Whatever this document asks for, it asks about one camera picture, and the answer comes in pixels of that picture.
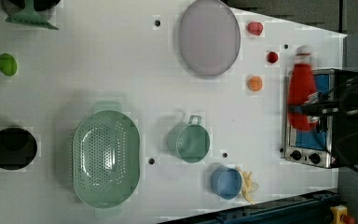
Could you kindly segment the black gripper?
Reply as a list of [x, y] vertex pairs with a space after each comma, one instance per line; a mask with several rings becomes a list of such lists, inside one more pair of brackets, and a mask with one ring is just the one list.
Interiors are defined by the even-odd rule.
[[340, 116], [350, 125], [358, 126], [358, 77], [347, 79], [328, 92], [315, 92], [308, 96], [304, 105], [289, 105], [288, 111], [320, 116], [319, 133], [327, 130], [326, 120], [334, 115]]

